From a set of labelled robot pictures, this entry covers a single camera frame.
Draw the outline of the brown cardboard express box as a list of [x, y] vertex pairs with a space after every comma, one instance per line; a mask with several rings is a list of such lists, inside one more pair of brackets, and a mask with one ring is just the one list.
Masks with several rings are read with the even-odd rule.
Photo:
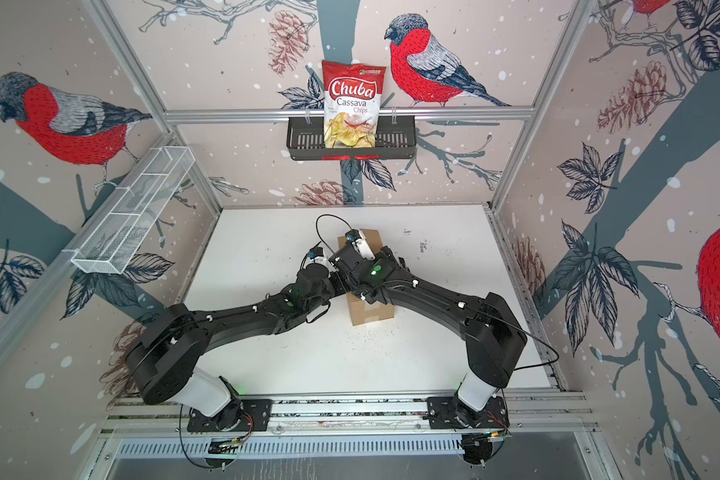
[[[367, 242], [375, 255], [375, 259], [379, 257], [385, 257], [382, 253], [382, 239], [380, 233], [377, 230], [357, 230], [362, 230], [365, 234]], [[339, 250], [346, 244], [348, 244], [345, 239], [345, 234], [343, 237], [339, 238]], [[390, 260], [390, 271], [394, 269], [394, 265], [395, 263]], [[395, 307], [391, 304], [383, 303], [382, 296], [355, 297], [352, 293], [348, 293], [347, 291], [346, 295], [348, 298], [350, 320], [353, 326], [360, 326], [372, 322], [389, 320], [394, 318]]]

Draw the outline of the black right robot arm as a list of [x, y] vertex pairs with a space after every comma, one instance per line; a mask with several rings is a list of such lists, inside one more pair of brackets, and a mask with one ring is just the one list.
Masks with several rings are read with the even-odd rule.
[[528, 335], [502, 296], [480, 298], [426, 281], [386, 246], [366, 258], [347, 244], [329, 262], [356, 297], [411, 310], [464, 341], [469, 370], [456, 392], [458, 406], [480, 412], [507, 387]]

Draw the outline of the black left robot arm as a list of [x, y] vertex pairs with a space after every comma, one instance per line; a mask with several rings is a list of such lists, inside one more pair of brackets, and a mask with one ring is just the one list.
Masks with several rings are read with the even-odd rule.
[[189, 310], [167, 308], [140, 334], [125, 362], [144, 403], [174, 402], [213, 417], [228, 409], [236, 392], [228, 381], [199, 369], [215, 348], [256, 336], [286, 333], [346, 293], [340, 276], [319, 263], [301, 268], [279, 293], [242, 307]]

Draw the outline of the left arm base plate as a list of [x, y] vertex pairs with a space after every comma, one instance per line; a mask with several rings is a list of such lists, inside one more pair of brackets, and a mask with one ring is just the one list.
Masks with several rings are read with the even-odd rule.
[[267, 430], [271, 399], [236, 399], [213, 417], [191, 409], [187, 431], [190, 433], [263, 432]]

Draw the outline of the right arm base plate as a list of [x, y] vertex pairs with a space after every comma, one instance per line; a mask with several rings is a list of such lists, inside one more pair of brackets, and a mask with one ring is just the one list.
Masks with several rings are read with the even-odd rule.
[[491, 397], [480, 411], [474, 411], [453, 397], [429, 397], [424, 420], [431, 429], [498, 429], [508, 430], [506, 403], [501, 396]]

